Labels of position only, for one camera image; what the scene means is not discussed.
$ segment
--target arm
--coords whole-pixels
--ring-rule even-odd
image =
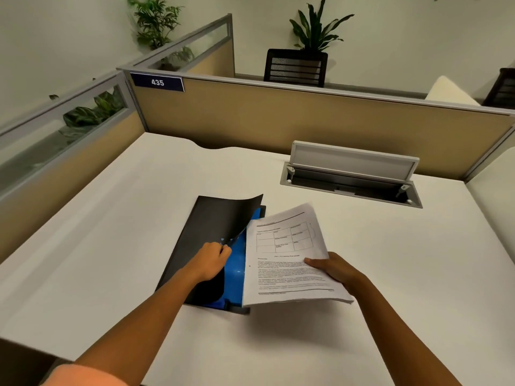
[[[192,288],[220,272],[230,254],[228,246],[204,244],[184,268],[75,363],[114,375],[129,386],[139,386]]]
[[[460,386],[366,276],[334,252],[329,259],[305,262],[341,282],[356,298],[396,386]]]

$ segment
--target person's right arm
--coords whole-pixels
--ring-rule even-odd
[[[329,259],[305,262],[341,282],[356,298],[396,386],[461,386],[364,274],[334,252]]]

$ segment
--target person's left hand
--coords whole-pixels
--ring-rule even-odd
[[[211,280],[222,270],[231,252],[227,245],[222,247],[218,242],[206,242],[183,270],[197,283]]]

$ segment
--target desk surface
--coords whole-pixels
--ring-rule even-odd
[[[414,176],[423,209],[279,184],[288,156],[146,133],[0,266],[0,337],[74,360],[151,295],[197,195],[267,214],[311,201],[328,249],[366,273],[464,385],[515,379],[515,265],[460,181]],[[145,381],[392,385],[359,306],[183,306]]]

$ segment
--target orange shirt sleeve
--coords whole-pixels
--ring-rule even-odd
[[[55,368],[43,386],[127,386],[117,377],[77,364],[62,364]]]

